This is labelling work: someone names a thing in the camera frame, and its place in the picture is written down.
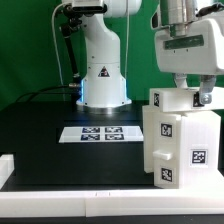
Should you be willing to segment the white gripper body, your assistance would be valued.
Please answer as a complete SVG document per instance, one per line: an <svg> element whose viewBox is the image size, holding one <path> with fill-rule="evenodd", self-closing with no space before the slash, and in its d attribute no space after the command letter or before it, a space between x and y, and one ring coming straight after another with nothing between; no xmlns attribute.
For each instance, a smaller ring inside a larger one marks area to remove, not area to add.
<svg viewBox="0 0 224 224"><path fill-rule="evenodd" d="M191 23L187 35L171 38L167 30L155 34L161 72L197 75L224 74L224 20L206 18Z"/></svg>

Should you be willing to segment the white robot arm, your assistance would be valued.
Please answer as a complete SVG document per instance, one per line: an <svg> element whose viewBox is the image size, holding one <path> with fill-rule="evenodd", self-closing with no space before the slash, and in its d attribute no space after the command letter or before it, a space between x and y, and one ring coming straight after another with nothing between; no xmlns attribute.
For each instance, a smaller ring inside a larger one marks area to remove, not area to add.
<svg viewBox="0 0 224 224"><path fill-rule="evenodd" d="M93 110L129 105L126 79L120 73L120 39L106 18L137 13L142 0L62 0L67 32L84 32L87 74L77 104ZM151 18L157 65L174 75L178 87L186 76L200 76L196 105L212 103L216 77L224 74L224 4L216 0L159 0Z"/></svg>

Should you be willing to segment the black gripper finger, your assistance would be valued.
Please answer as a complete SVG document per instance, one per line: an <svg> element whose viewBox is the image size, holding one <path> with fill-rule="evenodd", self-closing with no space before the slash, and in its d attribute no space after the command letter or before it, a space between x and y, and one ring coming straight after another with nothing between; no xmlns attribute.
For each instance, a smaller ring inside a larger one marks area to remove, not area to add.
<svg viewBox="0 0 224 224"><path fill-rule="evenodd" d="M174 73L173 79L177 88L186 89L188 87L186 74Z"/></svg>
<svg viewBox="0 0 224 224"><path fill-rule="evenodd" d="M215 84L215 75L200 76L199 101L201 104L210 104L212 102L212 91Z"/></svg>

